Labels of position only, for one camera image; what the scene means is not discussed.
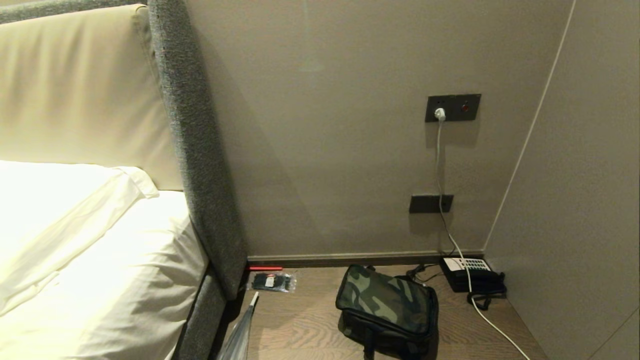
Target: telephone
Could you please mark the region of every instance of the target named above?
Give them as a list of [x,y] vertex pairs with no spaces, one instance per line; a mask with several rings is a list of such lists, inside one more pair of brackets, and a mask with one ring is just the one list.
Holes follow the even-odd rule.
[[454,292],[465,293],[469,291],[465,265],[469,267],[471,287],[474,293],[504,293],[507,291],[504,286],[504,272],[500,274],[492,272],[489,265],[482,259],[465,258],[465,262],[466,264],[460,258],[440,258],[442,272]]

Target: gray bed frame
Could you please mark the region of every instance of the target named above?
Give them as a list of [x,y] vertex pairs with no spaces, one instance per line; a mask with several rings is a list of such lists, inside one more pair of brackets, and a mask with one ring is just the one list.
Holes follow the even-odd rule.
[[191,221],[210,259],[173,359],[207,359],[225,304],[237,296],[246,245],[186,5],[182,0],[45,0],[2,8],[0,24],[140,3],[149,7],[152,44]]

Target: baseboard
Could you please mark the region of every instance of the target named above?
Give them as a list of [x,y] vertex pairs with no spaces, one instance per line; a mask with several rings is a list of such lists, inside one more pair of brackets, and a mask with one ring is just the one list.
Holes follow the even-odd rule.
[[[482,259],[482,250],[462,250],[465,256]],[[352,254],[321,255],[283,255],[283,256],[249,256],[249,265],[274,265],[286,268],[324,268],[349,266],[350,264],[366,265],[414,265],[437,263],[441,253],[425,252],[373,252]]]

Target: camo toiletry bag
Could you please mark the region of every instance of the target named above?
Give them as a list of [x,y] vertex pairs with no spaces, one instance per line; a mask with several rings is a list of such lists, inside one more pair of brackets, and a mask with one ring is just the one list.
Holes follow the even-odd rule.
[[340,332],[364,345],[365,360],[374,351],[402,360],[437,356],[438,297],[428,286],[351,265],[335,307]]

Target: cream leather headboard panel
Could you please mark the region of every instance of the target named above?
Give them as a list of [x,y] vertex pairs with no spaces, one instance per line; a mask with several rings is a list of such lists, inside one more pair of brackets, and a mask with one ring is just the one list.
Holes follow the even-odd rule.
[[129,165],[181,190],[144,5],[0,25],[0,159]]

